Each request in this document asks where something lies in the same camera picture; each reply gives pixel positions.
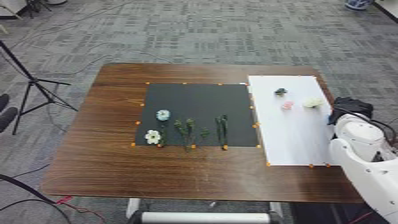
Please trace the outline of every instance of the chair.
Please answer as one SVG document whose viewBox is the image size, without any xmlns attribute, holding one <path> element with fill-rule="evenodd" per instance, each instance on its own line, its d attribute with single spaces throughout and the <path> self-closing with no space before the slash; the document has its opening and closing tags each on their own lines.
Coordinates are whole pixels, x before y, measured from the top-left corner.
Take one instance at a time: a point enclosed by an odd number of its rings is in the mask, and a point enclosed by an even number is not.
<svg viewBox="0 0 398 224">
<path fill-rule="evenodd" d="M 10 12 L 10 14 L 14 15 L 14 17 L 15 17 L 19 20 L 23 20 L 21 16 L 15 14 L 15 12 L 10 10 L 10 8 L 8 8 L 1 3 L 0 3 L 0 7 Z M 7 29 L 5 29 L 5 27 L 3 27 L 1 24 L 0 24 L 0 29 L 1 29 L 3 33 L 8 34 L 8 31 L 7 31 Z"/>
</svg>

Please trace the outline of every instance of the tripod stand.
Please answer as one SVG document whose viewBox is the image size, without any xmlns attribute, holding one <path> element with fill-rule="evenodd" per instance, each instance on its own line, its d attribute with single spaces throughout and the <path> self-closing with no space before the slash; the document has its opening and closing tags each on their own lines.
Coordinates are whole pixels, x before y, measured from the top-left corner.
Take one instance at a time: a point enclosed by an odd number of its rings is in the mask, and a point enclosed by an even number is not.
<svg viewBox="0 0 398 224">
<path fill-rule="evenodd" d="M 3 44 L 3 41 L 0 40 L 0 48 L 3 49 L 14 64 L 17 65 L 17 68 L 21 69 L 21 74 L 24 75 L 26 79 L 28 79 L 28 86 L 26 86 L 26 90 L 24 90 L 24 95 L 23 95 L 23 101 L 21 101 L 21 107 L 19 107 L 19 112 L 17 112 L 17 117 L 15 117 L 15 124 L 14 124 L 14 131 L 12 131 L 12 135 L 15 135 L 15 130 L 17 130 L 17 126 L 19 126 L 19 120 L 21 120 L 21 116 L 30 113 L 33 110 L 37 110 L 40 107 L 44 107 L 47 104 L 56 104 L 58 106 L 65 107 L 67 109 L 76 110 L 76 108 L 71 106 L 71 104 L 62 100 L 62 98 L 55 95 L 55 93 L 47 90 L 47 88 L 40 85 L 40 82 L 46 83 L 53 83 L 56 85 L 71 85 L 69 83 L 63 82 L 56 82 L 46 79 L 37 79 L 31 74 L 28 73 L 28 70 Z M 26 104 L 26 99 L 28 99 L 28 93 L 30 93 L 30 89 L 31 87 L 35 87 L 39 89 L 39 92 L 46 98 L 46 102 L 42 104 L 39 104 L 33 108 L 30 108 L 28 110 L 24 110 L 24 104 Z"/>
</svg>

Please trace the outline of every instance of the pink flower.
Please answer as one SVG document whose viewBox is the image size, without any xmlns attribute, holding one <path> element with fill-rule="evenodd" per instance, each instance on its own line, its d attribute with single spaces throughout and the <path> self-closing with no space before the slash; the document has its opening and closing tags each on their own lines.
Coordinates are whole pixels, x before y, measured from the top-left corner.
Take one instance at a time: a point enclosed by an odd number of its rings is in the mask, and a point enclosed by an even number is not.
<svg viewBox="0 0 398 224">
<path fill-rule="evenodd" d="M 294 104 L 293 101 L 286 101 L 284 104 L 282 104 L 282 109 L 291 110 L 293 104 Z"/>
</svg>

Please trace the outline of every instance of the flower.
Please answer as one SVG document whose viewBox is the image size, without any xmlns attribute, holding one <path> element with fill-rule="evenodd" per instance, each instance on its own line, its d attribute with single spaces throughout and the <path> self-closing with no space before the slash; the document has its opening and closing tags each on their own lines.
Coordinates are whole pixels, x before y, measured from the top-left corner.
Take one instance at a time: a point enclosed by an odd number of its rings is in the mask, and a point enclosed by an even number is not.
<svg viewBox="0 0 398 224">
<path fill-rule="evenodd" d="M 167 121 L 170 118 L 170 111 L 168 110 L 159 110 L 156 112 L 156 118 L 159 121 Z"/>
<path fill-rule="evenodd" d="M 149 130 L 145 134 L 147 144 L 158 144 L 158 140 L 161 139 L 158 131 Z"/>
<path fill-rule="evenodd" d="M 284 88 L 278 88 L 275 91 L 275 95 L 284 96 L 284 93 L 287 93 L 287 90 Z"/>
<path fill-rule="evenodd" d="M 323 104 L 321 98 L 309 98 L 302 104 L 303 107 L 314 108 Z"/>
<path fill-rule="evenodd" d="M 293 101 L 286 101 L 284 104 L 282 104 L 282 109 L 291 110 L 293 104 L 294 104 Z"/>
</svg>

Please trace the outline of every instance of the black mat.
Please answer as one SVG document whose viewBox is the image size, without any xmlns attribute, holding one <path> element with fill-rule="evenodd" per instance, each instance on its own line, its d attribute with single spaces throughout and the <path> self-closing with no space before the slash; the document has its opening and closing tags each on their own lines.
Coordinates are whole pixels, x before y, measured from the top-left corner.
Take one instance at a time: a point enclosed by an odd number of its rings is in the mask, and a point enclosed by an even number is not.
<svg viewBox="0 0 398 224">
<path fill-rule="evenodd" d="M 170 111 L 170 119 L 156 120 L 156 111 Z M 174 121 L 195 120 L 197 145 L 218 146 L 214 117 L 227 115 L 227 145 L 254 147 L 257 145 L 255 129 L 252 128 L 250 99 L 245 85 L 206 84 L 151 84 L 145 93 L 145 107 L 135 136 L 136 145 L 145 145 L 147 130 L 159 131 L 167 126 L 167 145 L 182 145 L 182 138 L 174 128 Z M 209 136 L 200 142 L 200 128 Z"/>
</svg>

